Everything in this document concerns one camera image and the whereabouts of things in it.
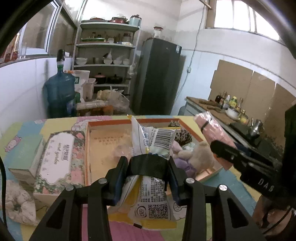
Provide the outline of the person's right hand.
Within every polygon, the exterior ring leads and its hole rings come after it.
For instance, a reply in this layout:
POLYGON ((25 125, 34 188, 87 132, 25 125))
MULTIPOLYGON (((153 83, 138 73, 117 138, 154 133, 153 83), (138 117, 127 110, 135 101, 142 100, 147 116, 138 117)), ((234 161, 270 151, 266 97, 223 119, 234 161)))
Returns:
POLYGON ((261 195, 252 218, 266 240, 295 240, 295 209, 278 209, 261 195))

